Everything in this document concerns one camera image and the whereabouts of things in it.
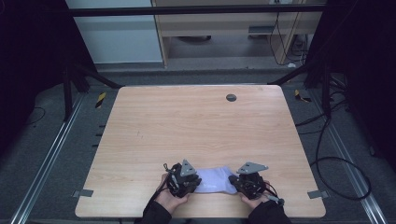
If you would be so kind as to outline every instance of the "metal bracket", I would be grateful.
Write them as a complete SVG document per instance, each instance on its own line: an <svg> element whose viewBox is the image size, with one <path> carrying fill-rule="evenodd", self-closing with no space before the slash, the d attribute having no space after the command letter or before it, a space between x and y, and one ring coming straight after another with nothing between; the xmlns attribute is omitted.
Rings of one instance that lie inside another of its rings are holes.
<svg viewBox="0 0 396 224"><path fill-rule="evenodd" d="M180 176L195 175L197 172L187 160L181 164Z"/></svg>
<svg viewBox="0 0 396 224"><path fill-rule="evenodd" d="M248 161L247 163L245 163L245 165L243 165L241 168L239 168L239 170L236 173L240 174L240 175L250 175L250 174L257 173L259 171L263 171L263 170L267 170L267 169L268 169L268 166L266 166L266 165L260 165L260 164Z"/></svg>
<svg viewBox="0 0 396 224"><path fill-rule="evenodd" d="M93 195L93 190L82 189L81 191L75 190L72 194L73 198L79 198L80 196L91 197Z"/></svg>
<svg viewBox="0 0 396 224"><path fill-rule="evenodd" d="M315 191L308 192L308 196L309 196L310 199L329 198L330 194L326 190L324 190L322 192L320 192L319 190L315 190Z"/></svg>

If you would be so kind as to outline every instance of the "human hand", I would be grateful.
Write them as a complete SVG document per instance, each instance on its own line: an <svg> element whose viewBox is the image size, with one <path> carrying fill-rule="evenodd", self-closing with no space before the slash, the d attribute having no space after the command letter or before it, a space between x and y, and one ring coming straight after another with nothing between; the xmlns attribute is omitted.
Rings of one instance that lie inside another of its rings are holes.
<svg viewBox="0 0 396 224"><path fill-rule="evenodd" d="M165 181L166 177L168 174L163 174L161 185L163 184L163 181ZM175 210L183 203L186 203L190 197L190 194L186 194L183 198L178 198L175 197L171 194L170 190L166 187L166 184L163 186L164 189L160 192L158 197L155 199L155 202L159 203L160 205L163 206L163 208L166 209L171 215L175 212Z"/></svg>
<svg viewBox="0 0 396 224"><path fill-rule="evenodd" d="M255 209L257 206L259 206L260 203L266 203L269 201L267 195L269 195L268 191L265 191L264 194L255 200L250 200L245 194L239 192L239 196L241 197L241 201L246 203L252 210Z"/></svg>

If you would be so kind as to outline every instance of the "cable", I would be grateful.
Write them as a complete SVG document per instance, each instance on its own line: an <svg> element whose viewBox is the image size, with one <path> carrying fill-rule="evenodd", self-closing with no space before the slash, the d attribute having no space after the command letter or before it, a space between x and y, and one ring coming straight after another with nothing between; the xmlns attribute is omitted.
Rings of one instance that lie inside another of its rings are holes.
<svg viewBox="0 0 396 224"><path fill-rule="evenodd" d="M159 188L157 188L154 192L154 194L151 196L151 198L148 200L148 204L146 205L145 209L143 210L143 217L146 215L146 213L149 211L152 203L154 202L154 200L158 197L158 195L160 195L161 191L165 190L164 186L166 184L166 182L168 182L169 177L171 176L171 173L168 171L168 175L166 176L165 180L163 181L163 183L160 185Z"/></svg>
<svg viewBox="0 0 396 224"><path fill-rule="evenodd" d="M293 41L291 42L291 49L290 49L290 52L291 52L291 54L294 55L294 56L301 57L302 54L304 54L305 51L306 51L307 35L305 35L305 41L304 41L303 49L294 49L294 46L296 46L296 43L295 43L296 40L297 40L297 36L295 36L295 37L293 38Z"/></svg>
<svg viewBox="0 0 396 224"><path fill-rule="evenodd" d="M309 132L309 133L298 133L299 135L303 135L303 134L311 134L311 133L320 133L321 129L318 131L314 131L314 132Z"/></svg>
<svg viewBox="0 0 396 224"><path fill-rule="evenodd" d="M347 102L347 100L343 100L343 101L341 101L341 102L335 104L334 106L332 106L332 111L336 111L336 108L337 108L339 105L345 104L346 102ZM311 118L311 119L306 119L306 120L303 121L303 122L297 123L297 124L295 124L295 126L296 126L296 127L299 127L299 126L303 126L303 125L312 123L312 122L314 122L315 120L320 119L320 118L323 117L324 115L325 115L325 113L321 113L321 114L319 114L319 115L317 115L317 116L315 116L315 117L313 117L313 118Z"/></svg>
<svg viewBox="0 0 396 224"><path fill-rule="evenodd" d="M273 53L273 55L274 55L276 64L277 64L277 65L286 65L285 63L280 63L280 62L277 61L276 56L275 56L275 52L274 52L274 49L273 49L273 46L272 46L272 36L274 35L275 28L277 28L277 32L278 32L278 35L279 35L279 39L280 39L280 42L281 42L282 48L283 48L283 53L285 54L286 58L290 60L290 62L288 62L288 63L296 63L296 62L299 62L299 60L294 60L294 59L291 59L291 58L288 57L288 53L286 52L285 44L284 44L284 42L283 42L282 36L281 36L281 34L280 34L280 30L279 30L279 12L277 12L277 13L276 13L276 21L275 21L274 29L273 29L273 31L272 31L271 34L270 34L270 40L269 40L269 42L270 42L270 48L271 48L271 51L272 51L272 53Z"/></svg>
<svg viewBox="0 0 396 224"><path fill-rule="evenodd" d="M43 111L43 114L41 115L41 117L39 119L29 122L29 123L25 123L25 125L31 125L31 124L37 123L40 120L42 120L44 118L44 116L46 116L46 110L43 107L37 106L37 107L35 107L35 109L41 109Z"/></svg>
<svg viewBox="0 0 396 224"><path fill-rule="evenodd" d="M331 82L332 82L331 84L338 90L341 90L341 91L347 90L347 86L344 83L342 83L340 80L338 80L337 78L331 77Z"/></svg>
<svg viewBox="0 0 396 224"><path fill-rule="evenodd" d="M274 191L268 189L266 186L265 186L265 190L270 192L270 194L272 194L273 196L277 197L277 193L276 193L274 186L270 185L269 183L265 183L265 185L268 185L270 187L270 189L273 189Z"/></svg>
<svg viewBox="0 0 396 224"><path fill-rule="evenodd" d="M332 92L332 94L330 94L330 97L334 96L335 94L343 94L343 95L345 95L346 92L345 91L334 91L334 92Z"/></svg>
<svg viewBox="0 0 396 224"><path fill-rule="evenodd" d="M322 181L322 183L323 183L329 190L331 190L331 191L334 192L335 194L339 195L339 196L342 197L342 198L349 199L349 200L352 200L352 201L360 201L360 200L362 200L362 199L365 199L365 198L367 198L367 197L371 194L372 186L371 186L370 179L367 177L367 175L363 172L363 170L362 170L361 168L359 168L357 165L355 165L355 164L352 163L351 161L347 161L347 160L342 159L342 158L338 158L338 157L323 157L323 158L319 158L319 157L318 157L319 148L320 148L320 143L321 143L321 140L322 140L324 131L326 130L326 127L330 124L330 121L331 121L331 119L330 119L330 118L327 118L326 121L325 121L325 124L323 125L323 128L321 129L320 136L319 136L319 139L318 139L317 148L316 148L315 160L314 160L313 162L310 163L310 166L313 166L314 164L317 166L317 172L318 172L318 176L319 176L320 180ZM346 162L346 163L349 164L349 165L352 165L354 168L356 168L359 172L361 172L361 175L363 176L364 180L366 181L366 184L367 184L367 187L368 187L367 192L366 192L363 196L360 196L360 197L352 197L352 196L345 195L345 194L343 194L343 193L341 193L341 192L335 190L334 188L332 188L332 187L325 181L325 179L323 178L323 176L322 176L322 174L321 174L321 172L320 172L320 169L319 169L319 162L320 162L320 161L325 161L325 160L338 160L338 161L343 161L343 162Z"/></svg>
<svg viewBox="0 0 396 224"><path fill-rule="evenodd" d="M308 52L308 35L305 35L304 50L300 57L300 64L304 65L306 60L306 53Z"/></svg>

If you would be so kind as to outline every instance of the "table surface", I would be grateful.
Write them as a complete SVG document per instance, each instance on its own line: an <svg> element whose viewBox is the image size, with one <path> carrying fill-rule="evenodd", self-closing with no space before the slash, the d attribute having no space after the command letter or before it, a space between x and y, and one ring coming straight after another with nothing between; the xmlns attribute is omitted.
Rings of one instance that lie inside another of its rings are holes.
<svg viewBox="0 0 396 224"><path fill-rule="evenodd" d="M236 101L226 100L234 94ZM304 149L280 87L146 86L121 88L84 189L78 217L141 217L169 166L195 169L246 161L269 166L260 175L285 200L289 217L323 217ZM173 217L247 217L238 195L193 193Z"/></svg>

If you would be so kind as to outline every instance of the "white cloth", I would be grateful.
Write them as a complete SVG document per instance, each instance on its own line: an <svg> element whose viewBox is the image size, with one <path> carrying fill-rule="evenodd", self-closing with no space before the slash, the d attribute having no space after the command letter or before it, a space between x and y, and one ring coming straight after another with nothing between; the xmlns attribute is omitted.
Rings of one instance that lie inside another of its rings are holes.
<svg viewBox="0 0 396 224"><path fill-rule="evenodd" d="M228 176L234 174L227 166L211 169L197 169L196 171L198 176L202 178L202 181L195 192L225 192L229 194L236 193L236 188L230 183L230 180L228 179Z"/></svg>

